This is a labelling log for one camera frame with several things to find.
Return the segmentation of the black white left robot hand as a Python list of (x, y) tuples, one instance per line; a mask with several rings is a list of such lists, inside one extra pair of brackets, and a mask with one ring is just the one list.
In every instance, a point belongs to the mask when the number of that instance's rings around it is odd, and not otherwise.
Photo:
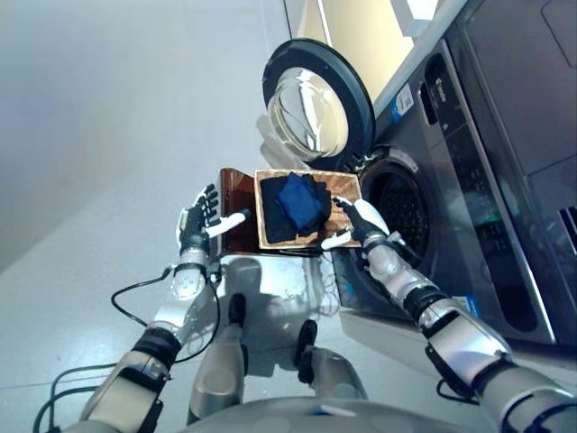
[(181, 210), (176, 228), (180, 253), (191, 249), (208, 253), (210, 239), (231, 231), (252, 215), (248, 208), (242, 208), (230, 215), (221, 216), (218, 205), (215, 184), (208, 184), (198, 193), (191, 207)]

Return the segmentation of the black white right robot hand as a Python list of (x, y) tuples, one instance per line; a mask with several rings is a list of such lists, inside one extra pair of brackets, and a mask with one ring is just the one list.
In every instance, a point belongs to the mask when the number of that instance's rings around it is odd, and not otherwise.
[(344, 247), (351, 241), (358, 242), (361, 248), (366, 248), (370, 242), (385, 239), (390, 230), (379, 211), (368, 201), (359, 198), (351, 200), (334, 196), (332, 201), (348, 217), (349, 225), (338, 230), (320, 244), (323, 251)]

